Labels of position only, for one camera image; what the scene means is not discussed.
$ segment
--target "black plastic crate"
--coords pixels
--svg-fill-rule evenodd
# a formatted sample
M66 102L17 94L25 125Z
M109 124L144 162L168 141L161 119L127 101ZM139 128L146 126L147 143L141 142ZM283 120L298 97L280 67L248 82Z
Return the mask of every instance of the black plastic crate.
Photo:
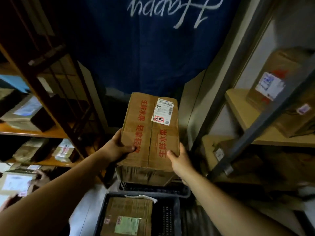
M170 183L167 186L148 186L121 182L119 189L126 192L137 192L138 194L147 194L150 192L153 194L157 193L161 196L175 196L181 198L188 198L191 194L190 188L182 183Z
M102 230L105 213L111 197L125 197L123 194L109 193L104 199L94 236ZM152 206L151 236L181 236L180 202L178 197L155 197L158 201Z

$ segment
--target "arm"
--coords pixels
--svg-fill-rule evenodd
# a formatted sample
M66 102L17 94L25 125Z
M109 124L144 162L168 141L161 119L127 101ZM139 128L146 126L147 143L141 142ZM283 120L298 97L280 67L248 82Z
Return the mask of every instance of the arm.
M0 231L8 235L57 235L101 170L135 147L118 146L121 130L76 167L0 213Z
M183 144L180 155L167 152L175 173L187 184L207 215L224 236L296 235L271 218L243 205L227 195L192 167Z

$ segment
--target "dark blue fabric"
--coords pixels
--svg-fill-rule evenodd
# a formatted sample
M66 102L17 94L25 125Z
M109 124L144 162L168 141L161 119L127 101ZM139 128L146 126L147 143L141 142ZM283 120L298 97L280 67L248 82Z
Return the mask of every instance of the dark blue fabric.
M163 96L188 82L214 59L240 2L190 0L180 25L189 0L171 0L169 12L169 0L154 0L152 10L153 0L149 1L62 1L61 11L66 17L61 25L68 45L104 88ZM213 10L205 9L201 19L206 19L194 28L206 2Z

